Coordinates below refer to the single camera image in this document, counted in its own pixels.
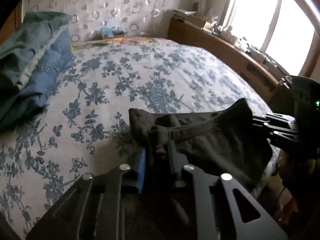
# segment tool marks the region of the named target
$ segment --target box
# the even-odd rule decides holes
[[[120,33],[112,33],[109,35],[104,35],[103,39],[107,40],[107,39],[116,39],[116,38],[123,38],[124,37],[124,32],[120,32]]]

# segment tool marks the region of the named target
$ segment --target bright window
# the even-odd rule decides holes
[[[314,28],[294,0],[282,0],[278,22],[266,53],[297,76],[307,58]]]
[[[232,20],[233,34],[245,36],[260,48],[266,38],[278,0],[238,0]]]
[[[281,6],[276,10],[277,3],[278,0],[236,0],[230,25],[235,36],[245,36],[258,48],[264,44],[262,52],[289,74],[298,75],[308,55],[314,28],[294,0],[279,0]]]

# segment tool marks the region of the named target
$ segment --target screw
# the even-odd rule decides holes
[[[193,171],[195,169],[195,167],[192,164],[186,164],[183,166],[183,169],[185,171]]]
[[[223,179],[223,180],[231,180],[232,176],[229,173],[223,173],[223,174],[221,174],[221,179]]]
[[[89,172],[82,175],[82,179],[84,179],[84,180],[90,180],[92,178],[93,178],[93,174],[89,173]]]
[[[129,164],[126,164],[126,163],[121,164],[121,165],[119,166],[119,169],[121,169],[122,171],[127,171],[127,170],[129,170],[130,168],[131,168],[130,165],[129,165]]]

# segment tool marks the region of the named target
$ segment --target black metal bracket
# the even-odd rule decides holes
[[[175,177],[173,186],[188,185],[191,182],[195,196],[196,223],[198,240],[218,240],[214,205],[219,205],[218,199],[221,195],[227,198],[228,207],[232,219],[229,225],[221,227],[234,228],[236,240],[286,240],[286,233],[273,220],[273,218],[262,208],[262,206],[251,196],[246,189],[236,181],[230,174],[224,173],[220,177],[206,174],[200,168],[189,164],[185,155],[176,151],[174,142],[168,144],[169,159],[172,173]]]
[[[262,116],[254,116],[252,125],[262,136],[269,138],[273,146],[301,157],[318,158],[316,147],[309,145],[300,138],[294,117],[266,113]]]
[[[27,240],[118,240],[122,177],[130,166],[122,164],[94,177],[85,173],[50,208],[27,235]]]

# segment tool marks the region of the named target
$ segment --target floral bedspread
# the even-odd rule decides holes
[[[208,112],[245,97],[270,111],[233,70],[204,49],[174,42],[130,42],[75,50],[43,114],[0,135],[0,207],[23,239],[85,172],[108,172],[137,151],[129,108]],[[265,170],[270,176],[278,149]],[[253,194],[262,189],[258,185]]]

